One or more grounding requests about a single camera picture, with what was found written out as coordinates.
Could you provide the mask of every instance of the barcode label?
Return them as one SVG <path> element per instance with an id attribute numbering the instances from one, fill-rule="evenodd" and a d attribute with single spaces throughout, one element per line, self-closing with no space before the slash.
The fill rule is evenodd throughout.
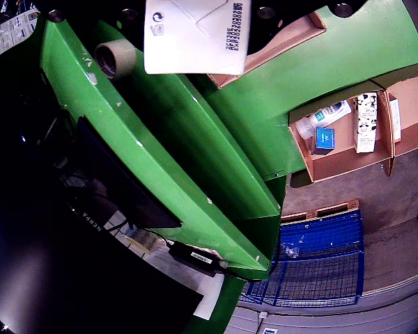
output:
<path id="1" fill-rule="evenodd" d="M 190 256 L 193 256 L 196 259 L 201 260 L 201 261 L 204 261 L 204 262 L 206 262 L 208 264 L 211 264 L 212 263 L 212 260 L 211 259 L 208 259 L 208 258 L 206 258 L 204 256 L 201 256 L 201 255 L 199 255 L 197 253 L 194 253 L 194 252 L 190 253 Z"/>

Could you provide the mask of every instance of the gray floor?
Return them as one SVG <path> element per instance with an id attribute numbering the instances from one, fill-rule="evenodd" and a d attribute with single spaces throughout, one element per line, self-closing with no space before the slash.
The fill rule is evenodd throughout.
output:
<path id="1" fill-rule="evenodd" d="M 397 157 L 390 177 L 379 164 L 301 188 L 286 187 L 282 214 L 359 199 L 364 233 L 408 221 L 418 213 L 418 150 Z"/>
<path id="2" fill-rule="evenodd" d="M 418 274 L 418 220 L 364 235 L 364 291 Z"/>

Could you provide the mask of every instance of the product box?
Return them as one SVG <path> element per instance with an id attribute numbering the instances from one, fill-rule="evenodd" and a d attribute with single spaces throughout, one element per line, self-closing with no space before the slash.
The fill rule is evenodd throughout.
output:
<path id="1" fill-rule="evenodd" d="M 394 142 L 398 143 L 401 141 L 401 117 L 399 115 L 399 102 L 396 97 L 389 94 L 390 99 L 390 110 L 392 112 L 392 127 Z"/>
<path id="2" fill-rule="evenodd" d="M 376 93 L 364 93 L 355 98 L 356 153 L 369 153 L 375 150 L 377 98 Z"/>
<path id="3" fill-rule="evenodd" d="M 316 12 L 297 19 L 280 30 L 262 50 L 246 57 L 245 73 L 243 75 L 285 51 L 326 32 L 326 30 L 327 27 Z M 218 89 L 241 77 L 241 75 L 223 74 L 208 74 L 208 76 L 217 85 Z"/>
<path id="4" fill-rule="evenodd" d="M 144 68 L 148 74 L 242 74 L 251 0 L 147 0 Z"/>
<path id="5" fill-rule="evenodd" d="M 316 135 L 313 138 L 311 153 L 325 155 L 336 148 L 334 129 L 316 128 Z"/>

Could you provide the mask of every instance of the white paper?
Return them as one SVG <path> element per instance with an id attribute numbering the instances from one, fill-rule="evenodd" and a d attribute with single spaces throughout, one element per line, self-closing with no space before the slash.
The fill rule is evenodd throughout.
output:
<path id="1" fill-rule="evenodd" d="M 251 0 L 147 0 L 149 74 L 243 74 Z"/>
<path id="2" fill-rule="evenodd" d="M 38 11 L 28 10 L 0 24 L 0 54 L 26 40 L 36 29 Z"/>
<path id="3" fill-rule="evenodd" d="M 166 246 L 158 248 L 151 255 L 146 253 L 143 259 L 168 277 L 202 294 L 203 299 L 194 315 L 209 320 L 220 295 L 224 275 L 217 273 L 214 277 L 210 277 L 179 263 L 169 254 L 169 249 Z"/>
<path id="4" fill-rule="evenodd" d="M 393 120 L 393 139 L 397 141 L 401 139 L 401 119 L 399 116 L 398 100 L 390 101 L 390 110 L 392 111 Z"/>

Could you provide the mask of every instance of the black power brick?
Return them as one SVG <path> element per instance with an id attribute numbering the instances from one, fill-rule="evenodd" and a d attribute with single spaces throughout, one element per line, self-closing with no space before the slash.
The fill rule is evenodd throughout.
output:
<path id="1" fill-rule="evenodd" d="M 169 245 L 169 254 L 176 261 L 211 277 L 220 269 L 219 259 L 215 255 L 177 241 Z"/>

